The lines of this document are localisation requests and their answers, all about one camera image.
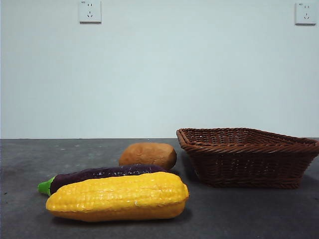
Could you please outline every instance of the white wall socket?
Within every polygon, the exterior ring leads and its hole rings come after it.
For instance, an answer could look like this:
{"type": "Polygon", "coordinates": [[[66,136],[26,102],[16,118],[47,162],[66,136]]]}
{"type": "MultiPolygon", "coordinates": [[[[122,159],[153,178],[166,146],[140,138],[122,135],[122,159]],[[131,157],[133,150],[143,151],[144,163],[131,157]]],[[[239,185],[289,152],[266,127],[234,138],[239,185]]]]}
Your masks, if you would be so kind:
{"type": "Polygon", "coordinates": [[[81,0],[79,21],[80,23],[102,23],[101,0],[81,0]]]}
{"type": "Polygon", "coordinates": [[[318,7],[315,2],[297,2],[295,4],[296,25],[315,25],[317,15],[318,7]]]}

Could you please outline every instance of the brown woven basket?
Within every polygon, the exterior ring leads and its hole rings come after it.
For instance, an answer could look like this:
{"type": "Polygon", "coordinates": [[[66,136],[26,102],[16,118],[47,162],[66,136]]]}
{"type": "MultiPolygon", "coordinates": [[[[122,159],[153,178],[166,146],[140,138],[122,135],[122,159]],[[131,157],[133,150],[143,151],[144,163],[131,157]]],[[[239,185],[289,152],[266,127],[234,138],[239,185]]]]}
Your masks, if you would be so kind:
{"type": "Polygon", "coordinates": [[[181,128],[180,146],[213,187],[298,188],[319,141],[250,128],[181,128]]]}

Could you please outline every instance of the gray table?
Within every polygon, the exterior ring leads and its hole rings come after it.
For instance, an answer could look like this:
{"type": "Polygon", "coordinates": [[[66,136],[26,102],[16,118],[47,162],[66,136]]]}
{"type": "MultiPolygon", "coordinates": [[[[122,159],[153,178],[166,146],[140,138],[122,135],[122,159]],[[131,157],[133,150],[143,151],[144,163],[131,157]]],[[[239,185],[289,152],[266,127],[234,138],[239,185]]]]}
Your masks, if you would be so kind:
{"type": "Polygon", "coordinates": [[[201,184],[177,139],[47,139],[1,141],[2,239],[315,239],[319,238],[319,160],[305,172],[301,187],[217,189],[201,184]],[[173,172],[188,185],[184,212],[171,220],[85,223],[53,217],[37,184],[59,173],[117,166],[135,142],[174,146],[173,172]]]}

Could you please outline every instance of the toy corn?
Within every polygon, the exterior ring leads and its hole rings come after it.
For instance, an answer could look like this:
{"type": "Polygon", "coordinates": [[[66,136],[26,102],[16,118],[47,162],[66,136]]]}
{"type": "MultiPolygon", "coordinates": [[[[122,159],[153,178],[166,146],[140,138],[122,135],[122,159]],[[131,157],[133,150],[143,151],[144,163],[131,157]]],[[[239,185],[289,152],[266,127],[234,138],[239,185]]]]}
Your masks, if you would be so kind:
{"type": "Polygon", "coordinates": [[[177,175],[157,172],[68,184],[48,198],[46,208],[86,222],[168,219],[182,213],[187,199],[177,175]]]}

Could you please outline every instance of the purple eggplant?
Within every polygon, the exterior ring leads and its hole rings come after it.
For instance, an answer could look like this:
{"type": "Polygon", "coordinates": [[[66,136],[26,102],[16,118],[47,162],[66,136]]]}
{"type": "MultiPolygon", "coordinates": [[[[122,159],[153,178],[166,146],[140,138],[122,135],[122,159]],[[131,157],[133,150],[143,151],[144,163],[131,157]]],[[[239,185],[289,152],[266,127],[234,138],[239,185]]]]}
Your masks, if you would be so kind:
{"type": "Polygon", "coordinates": [[[81,182],[87,179],[140,175],[156,172],[166,172],[166,170],[154,164],[132,164],[114,168],[89,168],[75,173],[58,174],[48,181],[40,183],[38,185],[38,191],[51,196],[64,185],[81,182]]]}

